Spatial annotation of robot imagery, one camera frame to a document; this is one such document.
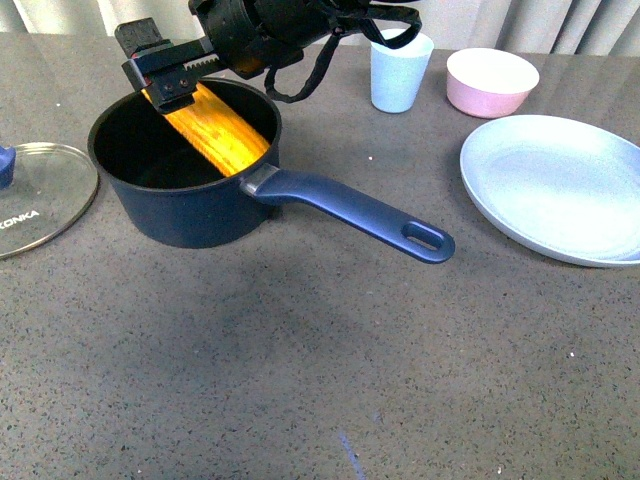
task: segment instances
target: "lid knob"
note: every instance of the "lid knob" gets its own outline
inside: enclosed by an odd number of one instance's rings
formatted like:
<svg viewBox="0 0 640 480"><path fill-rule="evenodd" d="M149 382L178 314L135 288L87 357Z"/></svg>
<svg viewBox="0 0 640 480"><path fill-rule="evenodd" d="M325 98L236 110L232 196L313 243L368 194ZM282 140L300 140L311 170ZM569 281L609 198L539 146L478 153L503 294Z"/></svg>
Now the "lid knob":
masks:
<svg viewBox="0 0 640 480"><path fill-rule="evenodd" d="M0 146L0 190L13 182L13 169L16 166L16 149Z"/></svg>

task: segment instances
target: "pot lid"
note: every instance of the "pot lid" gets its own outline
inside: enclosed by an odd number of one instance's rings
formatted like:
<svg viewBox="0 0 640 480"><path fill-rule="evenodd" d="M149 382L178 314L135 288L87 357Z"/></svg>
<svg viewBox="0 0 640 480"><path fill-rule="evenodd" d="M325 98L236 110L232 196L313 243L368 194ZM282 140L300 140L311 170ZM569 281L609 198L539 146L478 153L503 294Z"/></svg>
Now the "pot lid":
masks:
<svg viewBox="0 0 640 480"><path fill-rule="evenodd" d="M13 168L12 181L0 186L0 259L62 233L85 212L98 188L89 157L67 145L18 145Z"/></svg>

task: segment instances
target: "white plate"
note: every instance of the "white plate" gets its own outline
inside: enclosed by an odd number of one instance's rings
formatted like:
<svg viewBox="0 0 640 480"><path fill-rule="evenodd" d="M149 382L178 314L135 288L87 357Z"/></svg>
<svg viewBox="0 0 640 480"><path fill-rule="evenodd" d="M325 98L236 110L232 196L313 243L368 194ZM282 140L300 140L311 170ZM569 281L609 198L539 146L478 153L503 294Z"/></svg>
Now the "white plate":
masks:
<svg viewBox="0 0 640 480"><path fill-rule="evenodd" d="M465 188L507 236L564 262L640 264L640 148L565 118L488 122L460 154Z"/></svg>

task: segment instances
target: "white paper cup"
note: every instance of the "white paper cup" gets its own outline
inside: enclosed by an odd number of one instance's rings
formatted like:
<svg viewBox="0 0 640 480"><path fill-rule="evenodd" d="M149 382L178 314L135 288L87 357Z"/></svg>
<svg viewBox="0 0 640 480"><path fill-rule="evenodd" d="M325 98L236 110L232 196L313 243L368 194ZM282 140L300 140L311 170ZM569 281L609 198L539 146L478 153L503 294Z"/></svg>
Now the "white paper cup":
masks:
<svg viewBox="0 0 640 480"><path fill-rule="evenodd" d="M403 31L384 30L382 36L393 38ZM433 40L423 33L397 50L371 43L371 102L378 110L400 113L411 108L433 48Z"/></svg>

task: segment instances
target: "speckled countertop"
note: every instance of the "speckled countertop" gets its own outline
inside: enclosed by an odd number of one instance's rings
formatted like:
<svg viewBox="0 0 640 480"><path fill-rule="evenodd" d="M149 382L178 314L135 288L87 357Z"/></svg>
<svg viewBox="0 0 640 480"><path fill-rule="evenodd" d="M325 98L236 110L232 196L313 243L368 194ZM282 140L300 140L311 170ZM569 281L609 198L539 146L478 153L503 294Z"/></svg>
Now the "speckled countertop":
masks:
<svg viewBox="0 0 640 480"><path fill-rule="evenodd" d="M130 91L113 39L0 47L5 144L84 150ZM640 269L559 263L482 217L458 156L485 121L447 103L449 53L406 114L371 106L360 47L280 105L283 166L449 231L442 265L304 206L229 245L166 247L108 185L63 235L0 261L0 478L640 478ZM542 80L519 113L640 142L640 60L528 58Z"/></svg>

